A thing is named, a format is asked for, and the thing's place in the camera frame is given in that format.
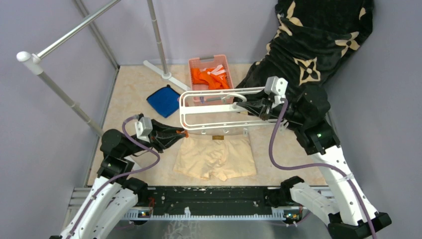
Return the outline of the cream boxer underwear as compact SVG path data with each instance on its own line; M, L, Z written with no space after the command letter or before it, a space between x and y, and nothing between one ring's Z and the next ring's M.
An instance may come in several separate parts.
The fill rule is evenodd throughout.
M195 135L184 138L173 171L221 181L257 174L250 138L238 135Z

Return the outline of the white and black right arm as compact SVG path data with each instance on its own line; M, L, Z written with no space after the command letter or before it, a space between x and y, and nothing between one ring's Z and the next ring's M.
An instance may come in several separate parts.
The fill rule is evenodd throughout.
M330 103L322 87L311 85L301 91L266 87L256 94L235 97L234 104L263 120L275 119L275 129L285 121L313 162L286 167L277 164L277 168L318 168L334 197L329 200L295 176L281 184L284 204L305 206L326 225L333 239L375 238L391 224L390 216L370 203L350 170L340 140L325 119Z

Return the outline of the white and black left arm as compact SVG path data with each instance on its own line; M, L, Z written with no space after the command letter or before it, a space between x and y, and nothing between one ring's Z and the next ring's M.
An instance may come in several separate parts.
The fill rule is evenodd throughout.
M56 239L105 239L135 205L152 206L147 183L133 178L160 161L160 154L188 132L143 114L125 119L122 130L101 137L104 159L90 192L74 218Z

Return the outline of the white plastic clip hanger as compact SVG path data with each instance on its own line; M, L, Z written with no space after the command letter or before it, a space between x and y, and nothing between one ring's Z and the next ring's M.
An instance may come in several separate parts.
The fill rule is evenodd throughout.
M233 128L273 125L273 120L263 121L247 115L247 110L231 99L245 100L247 95L262 91L263 87L229 90L186 91L179 98L180 124L187 131L222 129L224 134Z

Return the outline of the orange clothes peg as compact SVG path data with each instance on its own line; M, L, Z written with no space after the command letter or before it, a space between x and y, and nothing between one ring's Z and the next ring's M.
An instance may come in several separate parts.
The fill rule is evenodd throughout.
M189 137L189 133L186 130L183 130L183 131L177 130L176 133L177 134L183 134L185 138Z

